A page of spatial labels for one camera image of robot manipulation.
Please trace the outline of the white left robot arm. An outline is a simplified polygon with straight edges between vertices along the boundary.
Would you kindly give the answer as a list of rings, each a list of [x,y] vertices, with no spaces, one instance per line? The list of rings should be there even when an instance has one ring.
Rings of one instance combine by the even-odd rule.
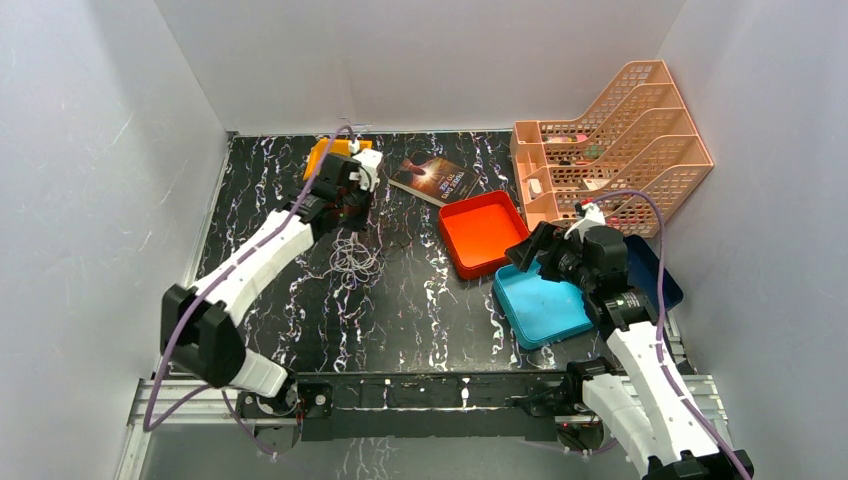
[[[328,154],[304,199],[272,211],[212,273],[188,287],[171,286],[162,300],[163,354],[214,388],[259,395],[275,416],[293,412],[299,400],[294,373],[246,347],[238,327],[265,288],[322,237],[365,228],[382,163],[373,149]]]

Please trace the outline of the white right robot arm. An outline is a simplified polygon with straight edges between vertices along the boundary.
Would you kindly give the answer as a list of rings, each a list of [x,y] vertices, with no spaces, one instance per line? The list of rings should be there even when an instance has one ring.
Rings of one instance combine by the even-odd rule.
[[[594,413],[643,479],[750,479],[753,462],[706,419],[670,361],[662,320],[628,281],[624,235],[603,225],[564,230],[542,222],[506,257],[526,272],[538,264],[548,281],[582,293],[584,310],[618,359],[634,393],[604,358],[573,362],[563,381],[565,405]]]

